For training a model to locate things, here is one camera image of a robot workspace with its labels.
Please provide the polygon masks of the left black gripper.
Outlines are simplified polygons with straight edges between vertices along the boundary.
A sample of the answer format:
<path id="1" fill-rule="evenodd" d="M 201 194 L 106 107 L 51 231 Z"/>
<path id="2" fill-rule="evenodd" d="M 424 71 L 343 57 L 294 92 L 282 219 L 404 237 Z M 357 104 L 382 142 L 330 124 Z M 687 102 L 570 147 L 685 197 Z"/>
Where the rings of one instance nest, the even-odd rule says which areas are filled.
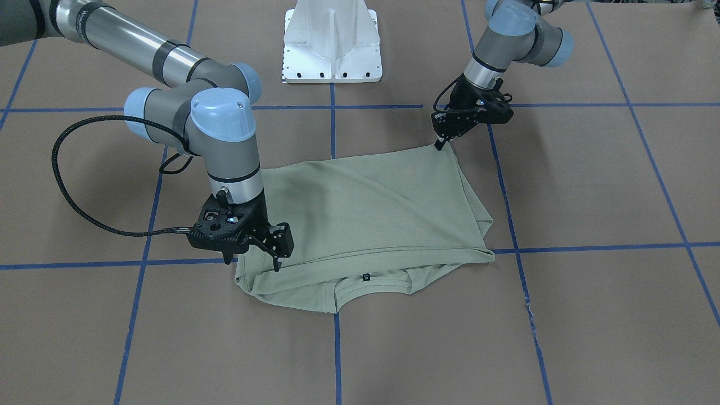
<path id="1" fill-rule="evenodd" d="M 437 151 L 456 137 L 465 135 L 478 124 L 504 125 L 514 111 L 511 94 L 503 94 L 503 79 L 497 78 L 489 89 L 477 87 L 465 75 L 457 77 L 435 98 L 434 113 L 430 115 Z"/>

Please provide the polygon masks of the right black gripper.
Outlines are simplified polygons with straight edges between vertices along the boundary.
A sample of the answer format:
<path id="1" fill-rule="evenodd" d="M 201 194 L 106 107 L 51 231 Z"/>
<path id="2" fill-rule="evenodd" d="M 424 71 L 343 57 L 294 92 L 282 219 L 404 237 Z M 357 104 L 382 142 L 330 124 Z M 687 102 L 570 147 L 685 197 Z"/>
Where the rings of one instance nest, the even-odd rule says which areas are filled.
<path id="1" fill-rule="evenodd" d="M 245 254 L 251 245 L 273 257 L 273 271 L 281 269 L 281 259 L 290 257 L 295 248 L 290 224 L 272 226 L 268 222 L 267 200 L 262 191 L 242 204 L 232 204 L 227 193 L 209 195 L 195 225 L 187 234 L 191 246 L 218 251 L 224 264 L 236 261 L 236 254 Z"/>

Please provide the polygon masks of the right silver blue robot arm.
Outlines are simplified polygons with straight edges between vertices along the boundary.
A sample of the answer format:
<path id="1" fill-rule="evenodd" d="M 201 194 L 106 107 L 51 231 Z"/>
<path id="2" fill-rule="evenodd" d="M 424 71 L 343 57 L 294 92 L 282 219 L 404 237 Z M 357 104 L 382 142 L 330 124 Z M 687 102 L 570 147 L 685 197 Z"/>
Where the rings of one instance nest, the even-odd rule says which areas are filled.
<path id="1" fill-rule="evenodd" d="M 70 207 L 86 221 L 129 237 L 183 234 L 192 247 L 218 251 L 224 263 L 256 246 L 272 257 L 273 270 L 295 247 L 290 225 L 268 220 L 252 106 L 262 95 L 257 72 L 247 64 L 224 65 L 134 20 L 101 1 L 3 1 L 2 46 L 34 39 L 65 38 L 104 51 L 154 77 L 165 89 L 142 87 L 121 115 L 82 120 L 62 131 L 52 147 L 51 167 Z M 191 227 L 129 232 L 93 218 L 70 197 L 59 169 L 59 150 L 82 126 L 125 122 L 137 136 L 175 149 L 160 174 L 180 156 L 205 162 L 211 194 Z"/>

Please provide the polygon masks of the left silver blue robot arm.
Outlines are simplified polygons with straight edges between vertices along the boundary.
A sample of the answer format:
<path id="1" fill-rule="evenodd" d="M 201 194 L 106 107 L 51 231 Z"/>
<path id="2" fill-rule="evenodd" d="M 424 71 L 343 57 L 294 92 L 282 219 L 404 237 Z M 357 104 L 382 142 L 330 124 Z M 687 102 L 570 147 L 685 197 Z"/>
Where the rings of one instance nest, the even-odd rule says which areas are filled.
<path id="1" fill-rule="evenodd" d="M 514 111 L 512 95 L 501 92 L 502 75 L 512 62 L 534 66 L 561 66 L 571 55 L 574 39 L 543 16 L 558 10 L 563 1 L 489 1 L 484 8 L 488 26 L 460 76 L 439 94 L 451 91 L 443 108 L 434 104 L 430 118 L 440 151 L 454 138 L 476 125 L 501 125 Z"/>

